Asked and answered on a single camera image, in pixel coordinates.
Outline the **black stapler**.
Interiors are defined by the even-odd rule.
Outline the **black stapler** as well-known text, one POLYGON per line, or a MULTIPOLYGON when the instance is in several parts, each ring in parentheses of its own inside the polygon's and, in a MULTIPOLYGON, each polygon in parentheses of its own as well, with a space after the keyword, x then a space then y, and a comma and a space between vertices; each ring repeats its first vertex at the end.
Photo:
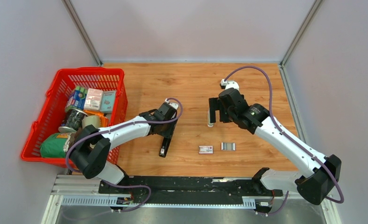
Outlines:
POLYGON ((169 149, 171 143, 171 139, 170 138, 164 138, 162 141, 162 145, 159 151, 159 156, 162 158, 165 158, 169 149))

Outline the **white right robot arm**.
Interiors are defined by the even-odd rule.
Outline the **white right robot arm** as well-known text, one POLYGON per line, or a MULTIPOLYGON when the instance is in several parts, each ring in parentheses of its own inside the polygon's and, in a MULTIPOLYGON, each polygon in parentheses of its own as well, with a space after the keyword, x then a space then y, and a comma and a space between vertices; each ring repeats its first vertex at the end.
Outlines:
POLYGON ((216 98, 209 98, 209 126, 216 123, 216 112, 220 122, 233 122, 267 141, 298 169, 295 172, 261 168, 253 176, 252 188, 256 194, 262 196, 270 190, 297 192, 314 205, 328 198, 339 181, 342 164, 339 157, 325 156, 313 149, 288 131, 264 106, 248 105, 237 89, 228 88, 216 98))

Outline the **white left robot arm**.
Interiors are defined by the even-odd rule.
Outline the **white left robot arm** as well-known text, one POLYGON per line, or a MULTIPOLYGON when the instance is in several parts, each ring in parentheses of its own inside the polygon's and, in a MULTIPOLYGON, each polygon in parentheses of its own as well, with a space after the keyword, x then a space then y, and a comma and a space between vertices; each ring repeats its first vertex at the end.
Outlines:
POLYGON ((68 150, 66 161, 73 162, 75 171, 82 173, 85 178, 99 178, 111 184, 116 193, 124 193, 129 181, 118 165, 107 160, 109 153, 131 140, 157 134, 163 137, 159 155, 166 157, 182 112, 182 104, 168 98, 158 109, 140 113, 129 121, 102 128, 88 125, 68 150))

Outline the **red white staple box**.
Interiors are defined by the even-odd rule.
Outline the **red white staple box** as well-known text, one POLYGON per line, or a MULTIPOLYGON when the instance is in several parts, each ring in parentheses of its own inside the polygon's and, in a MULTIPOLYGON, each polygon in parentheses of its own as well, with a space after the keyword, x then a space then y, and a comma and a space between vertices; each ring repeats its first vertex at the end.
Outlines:
POLYGON ((213 154, 213 146, 199 146, 199 154, 213 154))

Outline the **teal sponge pack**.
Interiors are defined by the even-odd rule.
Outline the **teal sponge pack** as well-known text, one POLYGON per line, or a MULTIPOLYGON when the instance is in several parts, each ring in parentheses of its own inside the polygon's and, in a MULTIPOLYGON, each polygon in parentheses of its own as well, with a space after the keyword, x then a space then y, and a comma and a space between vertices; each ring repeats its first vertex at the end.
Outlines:
POLYGON ((104 91, 99 111, 102 113, 112 113, 116 99, 116 91, 104 91))

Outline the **pink sponge pack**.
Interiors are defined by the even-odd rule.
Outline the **pink sponge pack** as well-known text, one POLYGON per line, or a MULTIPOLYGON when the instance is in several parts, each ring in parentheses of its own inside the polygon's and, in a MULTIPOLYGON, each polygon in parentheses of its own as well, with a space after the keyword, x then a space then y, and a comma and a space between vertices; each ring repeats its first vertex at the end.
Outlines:
POLYGON ((101 106, 103 91, 89 88, 86 94, 84 110, 98 111, 101 106))

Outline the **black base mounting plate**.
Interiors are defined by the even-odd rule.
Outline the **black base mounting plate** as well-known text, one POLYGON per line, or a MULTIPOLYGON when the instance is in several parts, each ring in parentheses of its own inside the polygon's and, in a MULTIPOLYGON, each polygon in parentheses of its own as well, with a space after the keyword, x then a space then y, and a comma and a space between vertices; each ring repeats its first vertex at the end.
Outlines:
POLYGON ((129 194, 134 202, 157 204, 228 204, 243 202, 244 196, 283 196, 281 190, 268 190, 249 177, 129 176, 117 188, 100 182, 101 194, 129 194))

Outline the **blue green scrubber pack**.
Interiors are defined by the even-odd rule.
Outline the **blue green scrubber pack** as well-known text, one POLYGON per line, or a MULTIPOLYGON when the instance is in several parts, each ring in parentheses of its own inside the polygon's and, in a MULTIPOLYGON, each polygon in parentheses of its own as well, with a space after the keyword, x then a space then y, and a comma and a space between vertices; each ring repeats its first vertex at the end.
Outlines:
POLYGON ((76 86, 67 101, 64 111, 68 112, 71 109, 83 110, 88 89, 82 86, 76 86))

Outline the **dark glass jar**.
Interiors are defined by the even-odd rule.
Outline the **dark glass jar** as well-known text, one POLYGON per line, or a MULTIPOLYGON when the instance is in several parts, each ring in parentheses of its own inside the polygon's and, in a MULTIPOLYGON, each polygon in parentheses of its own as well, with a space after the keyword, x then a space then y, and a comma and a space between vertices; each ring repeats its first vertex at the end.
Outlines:
POLYGON ((82 120, 87 116, 88 114, 80 109, 70 109, 66 113, 58 131, 60 133, 75 133, 82 127, 82 120))

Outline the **red plastic shopping basket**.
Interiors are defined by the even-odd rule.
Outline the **red plastic shopping basket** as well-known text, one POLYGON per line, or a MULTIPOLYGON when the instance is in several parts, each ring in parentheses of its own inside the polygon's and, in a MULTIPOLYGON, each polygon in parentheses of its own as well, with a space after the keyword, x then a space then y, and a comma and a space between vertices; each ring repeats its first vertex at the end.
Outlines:
POLYGON ((41 143, 58 132, 65 117, 64 108, 69 94, 76 86, 116 91, 116 100, 109 120, 109 126, 124 122, 127 112, 127 94, 124 85, 124 70, 103 67, 82 67, 57 71, 38 119, 33 122, 30 133, 21 152, 21 159, 28 162, 43 162, 65 168, 64 158, 43 158, 41 143))

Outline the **green snack bag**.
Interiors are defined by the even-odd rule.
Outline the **green snack bag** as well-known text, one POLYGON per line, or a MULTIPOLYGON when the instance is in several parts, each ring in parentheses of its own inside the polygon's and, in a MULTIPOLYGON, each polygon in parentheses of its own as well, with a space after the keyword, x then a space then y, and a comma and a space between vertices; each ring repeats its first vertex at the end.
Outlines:
POLYGON ((75 133, 55 133, 40 146, 42 158, 65 158, 75 140, 75 133))

